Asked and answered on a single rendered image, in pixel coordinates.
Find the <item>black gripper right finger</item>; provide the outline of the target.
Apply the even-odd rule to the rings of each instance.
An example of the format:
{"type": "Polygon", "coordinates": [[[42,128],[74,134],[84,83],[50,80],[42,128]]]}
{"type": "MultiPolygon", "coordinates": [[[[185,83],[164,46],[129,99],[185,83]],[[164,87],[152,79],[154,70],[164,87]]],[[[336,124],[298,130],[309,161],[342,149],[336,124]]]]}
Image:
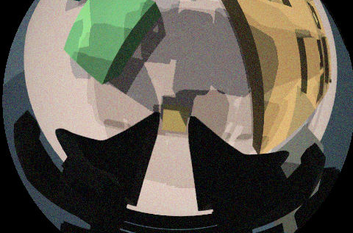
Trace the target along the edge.
{"type": "Polygon", "coordinates": [[[246,177],[282,166],[289,155],[289,151],[241,153],[195,116],[188,121],[188,144],[198,212],[213,209],[246,177]]]}

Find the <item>tan puzzle board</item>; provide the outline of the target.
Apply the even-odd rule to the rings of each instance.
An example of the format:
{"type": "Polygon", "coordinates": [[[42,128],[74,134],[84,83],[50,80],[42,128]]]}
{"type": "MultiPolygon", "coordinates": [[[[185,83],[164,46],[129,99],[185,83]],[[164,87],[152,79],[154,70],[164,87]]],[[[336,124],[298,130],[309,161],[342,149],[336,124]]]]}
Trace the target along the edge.
{"type": "Polygon", "coordinates": [[[252,145],[265,154],[291,136],[327,94],[332,84],[329,39],[313,0],[221,1],[247,65],[252,145]]]}

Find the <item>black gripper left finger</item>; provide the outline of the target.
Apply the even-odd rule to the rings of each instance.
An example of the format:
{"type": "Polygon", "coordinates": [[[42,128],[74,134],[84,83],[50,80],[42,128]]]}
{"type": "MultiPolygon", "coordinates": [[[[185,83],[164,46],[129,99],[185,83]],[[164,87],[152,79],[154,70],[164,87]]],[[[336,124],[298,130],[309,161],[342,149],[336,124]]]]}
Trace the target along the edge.
{"type": "Polygon", "coordinates": [[[160,113],[153,112],[122,133],[102,141],[64,128],[56,129],[55,133],[68,157],[109,177],[127,204],[136,207],[159,123],[160,113]]]}

